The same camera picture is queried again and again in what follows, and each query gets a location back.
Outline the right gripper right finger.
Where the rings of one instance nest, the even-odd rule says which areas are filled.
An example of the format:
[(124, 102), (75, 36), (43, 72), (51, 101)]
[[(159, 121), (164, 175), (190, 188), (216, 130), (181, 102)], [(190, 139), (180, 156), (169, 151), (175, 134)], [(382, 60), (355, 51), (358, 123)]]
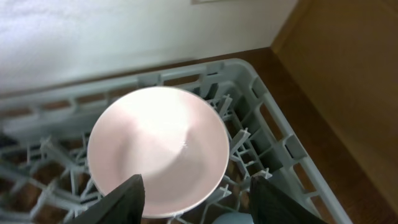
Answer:
[(249, 209), (255, 224), (325, 224), (262, 176), (251, 178)]

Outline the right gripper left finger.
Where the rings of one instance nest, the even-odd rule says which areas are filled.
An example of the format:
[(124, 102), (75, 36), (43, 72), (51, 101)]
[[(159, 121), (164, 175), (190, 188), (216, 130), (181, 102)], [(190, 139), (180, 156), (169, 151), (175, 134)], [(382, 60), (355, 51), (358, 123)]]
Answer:
[(144, 204), (143, 179), (134, 174), (68, 224), (140, 224)]

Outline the pink small bowl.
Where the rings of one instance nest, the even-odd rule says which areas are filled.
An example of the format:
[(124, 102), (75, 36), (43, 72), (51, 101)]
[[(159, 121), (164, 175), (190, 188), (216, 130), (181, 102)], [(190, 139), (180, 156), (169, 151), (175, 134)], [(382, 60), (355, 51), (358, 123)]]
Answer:
[(100, 115), (87, 159), (103, 195), (141, 175), (143, 216), (166, 218), (195, 208), (216, 189), (228, 166), (229, 139), (205, 100), (179, 88), (153, 86), (124, 95)]

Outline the light blue plastic cup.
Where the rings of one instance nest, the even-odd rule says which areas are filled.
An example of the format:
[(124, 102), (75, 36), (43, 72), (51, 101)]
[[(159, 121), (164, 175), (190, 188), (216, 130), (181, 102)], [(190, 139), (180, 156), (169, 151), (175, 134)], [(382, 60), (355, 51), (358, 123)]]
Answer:
[(248, 213), (231, 212), (219, 216), (212, 224), (254, 224)]

